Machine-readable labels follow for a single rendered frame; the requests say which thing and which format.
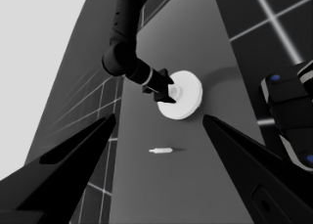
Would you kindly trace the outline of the large thick white disc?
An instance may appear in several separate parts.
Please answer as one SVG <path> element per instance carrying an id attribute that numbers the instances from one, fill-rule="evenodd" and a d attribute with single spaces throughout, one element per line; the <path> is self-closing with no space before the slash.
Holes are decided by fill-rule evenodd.
<path id="1" fill-rule="evenodd" d="M 167 118 L 185 119 L 192 115 L 201 105 L 202 85 L 200 80 L 190 71 L 180 70 L 170 75 L 174 81 L 168 86 L 169 96 L 175 104 L 158 102 L 159 111 Z"/>

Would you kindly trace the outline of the dark robot body block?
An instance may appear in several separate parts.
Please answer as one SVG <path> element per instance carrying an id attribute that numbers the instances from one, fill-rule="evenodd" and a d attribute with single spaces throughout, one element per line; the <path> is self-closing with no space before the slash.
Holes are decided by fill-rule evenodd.
<path id="1" fill-rule="evenodd" d="M 313 174 L 313 60 L 269 74 L 260 91 L 291 162 Z"/>

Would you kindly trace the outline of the small thin T-shaped piece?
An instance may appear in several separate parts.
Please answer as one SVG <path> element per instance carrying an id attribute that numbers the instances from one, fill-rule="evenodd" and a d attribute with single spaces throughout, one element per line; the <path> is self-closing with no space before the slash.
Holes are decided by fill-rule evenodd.
<path id="1" fill-rule="evenodd" d="M 149 153 L 152 153 L 152 154 L 170 154 L 173 152 L 173 149 L 171 148 L 154 148 L 154 149 L 150 149 L 149 150 Z"/>

